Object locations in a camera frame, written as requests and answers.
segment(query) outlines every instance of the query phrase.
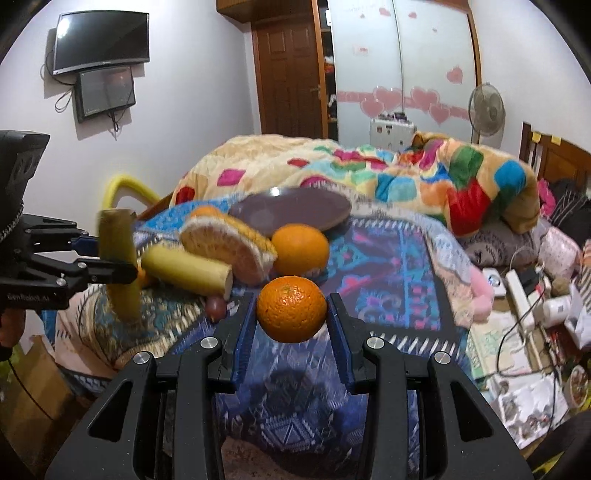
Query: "screw head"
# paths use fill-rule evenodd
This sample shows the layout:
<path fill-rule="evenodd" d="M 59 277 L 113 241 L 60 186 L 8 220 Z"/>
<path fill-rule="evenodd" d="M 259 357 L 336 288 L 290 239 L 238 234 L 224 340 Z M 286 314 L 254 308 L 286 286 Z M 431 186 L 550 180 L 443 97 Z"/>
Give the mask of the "screw head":
<path fill-rule="evenodd" d="M 201 340 L 199 345 L 201 345 L 203 348 L 207 348 L 208 350 L 211 348 L 215 348 L 217 347 L 217 338 L 205 337 L 203 340 Z"/>
<path fill-rule="evenodd" d="M 384 346 L 384 341 L 380 337 L 368 338 L 368 347 L 379 350 L 383 346 Z"/>
<path fill-rule="evenodd" d="M 139 352 L 134 355 L 134 363 L 138 365 L 143 365 L 150 360 L 150 353 L 149 352 Z"/>
<path fill-rule="evenodd" d="M 447 352 L 436 352 L 435 355 L 433 355 L 433 358 L 438 364 L 442 365 L 447 365 L 452 361 L 452 357 L 450 357 Z"/>

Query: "wooden headboard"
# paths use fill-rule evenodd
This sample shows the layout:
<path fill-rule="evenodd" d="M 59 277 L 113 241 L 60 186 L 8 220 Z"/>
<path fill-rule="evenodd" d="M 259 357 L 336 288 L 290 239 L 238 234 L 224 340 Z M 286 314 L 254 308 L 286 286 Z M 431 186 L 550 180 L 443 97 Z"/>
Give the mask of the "wooden headboard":
<path fill-rule="evenodd" d="M 572 143 L 552 135 L 533 131 L 523 124 L 519 158 L 535 167 L 540 158 L 538 178 L 547 181 L 571 179 L 581 192 L 587 189 L 591 178 L 591 154 Z"/>

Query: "wall-mounted monitor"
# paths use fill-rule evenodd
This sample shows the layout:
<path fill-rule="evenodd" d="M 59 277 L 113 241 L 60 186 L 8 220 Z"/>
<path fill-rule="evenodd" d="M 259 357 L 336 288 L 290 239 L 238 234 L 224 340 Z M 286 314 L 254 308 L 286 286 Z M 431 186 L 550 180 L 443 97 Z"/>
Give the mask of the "wall-mounted monitor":
<path fill-rule="evenodd" d="M 148 14 L 94 10 L 61 14 L 53 75 L 150 61 Z"/>

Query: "white wall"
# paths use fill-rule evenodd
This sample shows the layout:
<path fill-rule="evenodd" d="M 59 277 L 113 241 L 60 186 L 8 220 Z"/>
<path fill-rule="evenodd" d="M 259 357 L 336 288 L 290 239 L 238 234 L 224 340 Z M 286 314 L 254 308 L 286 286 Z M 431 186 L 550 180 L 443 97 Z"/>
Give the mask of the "white wall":
<path fill-rule="evenodd" d="M 137 104 L 116 139 L 107 117 L 79 125 L 71 105 L 57 113 L 54 104 L 66 87 L 40 77 L 48 31 L 60 13 L 86 9 L 150 14 L 151 61 L 134 67 Z M 247 35 L 216 12 L 214 0 L 51 0 L 0 64 L 0 129 L 51 135 L 25 193 L 25 211 L 71 219 L 93 232 L 115 173 L 164 196 L 203 155 L 253 133 Z"/>
<path fill-rule="evenodd" d="M 526 121 L 591 151 L 591 84 L 548 18 L 529 0 L 470 0 L 470 6 L 482 80 L 499 89 L 507 111 L 495 146 L 518 155 Z"/>
<path fill-rule="evenodd" d="M 248 90 L 251 99 L 252 123 L 256 134 L 261 134 L 261 112 L 258 103 L 258 89 L 256 88 L 255 50 L 252 43 L 252 27 L 247 24 L 243 28 L 244 47 L 246 50 L 246 70 L 248 72 Z"/>

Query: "orange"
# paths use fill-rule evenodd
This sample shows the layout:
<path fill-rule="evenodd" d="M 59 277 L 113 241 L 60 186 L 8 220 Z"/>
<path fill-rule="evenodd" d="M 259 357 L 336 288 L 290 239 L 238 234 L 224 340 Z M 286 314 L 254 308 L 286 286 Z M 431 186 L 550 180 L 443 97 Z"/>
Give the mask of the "orange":
<path fill-rule="evenodd" d="M 281 343 L 300 343 L 312 338 L 324 323 L 326 309 L 322 291 L 303 277 L 270 281 L 256 303 L 262 329 Z"/>
<path fill-rule="evenodd" d="M 138 282 L 140 288 L 148 288 L 151 287 L 154 283 L 156 283 L 156 279 L 142 268 L 141 264 L 138 262 Z"/>
<path fill-rule="evenodd" d="M 223 213 L 215 208 L 213 205 L 202 205 L 201 207 L 195 208 L 191 213 L 189 213 L 189 218 L 201 217 L 201 216 L 218 216 L 222 215 Z"/>
<path fill-rule="evenodd" d="M 329 261 L 329 241 L 320 230 L 300 223 L 282 226 L 271 238 L 279 275 L 318 275 Z"/>

